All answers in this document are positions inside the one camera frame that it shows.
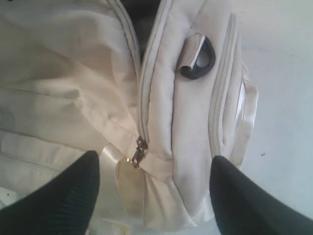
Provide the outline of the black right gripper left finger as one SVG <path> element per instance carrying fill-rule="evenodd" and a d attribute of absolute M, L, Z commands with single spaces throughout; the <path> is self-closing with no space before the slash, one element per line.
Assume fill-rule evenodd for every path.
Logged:
<path fill-rule="evenodd" d="M 46 185 L 1 209 L 0 233 L 84 235 L 99 186 L 99 156 L 87 151 Z"/>

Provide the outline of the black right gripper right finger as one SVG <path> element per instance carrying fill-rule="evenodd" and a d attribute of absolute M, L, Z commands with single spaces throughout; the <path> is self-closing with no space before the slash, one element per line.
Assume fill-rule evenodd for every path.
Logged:
<path fill-rule="evenodd" d="M 312 219 L 277 200 L 223 156 L 212 161 L 211 204 L 223 235 L 311 235 Z"/>

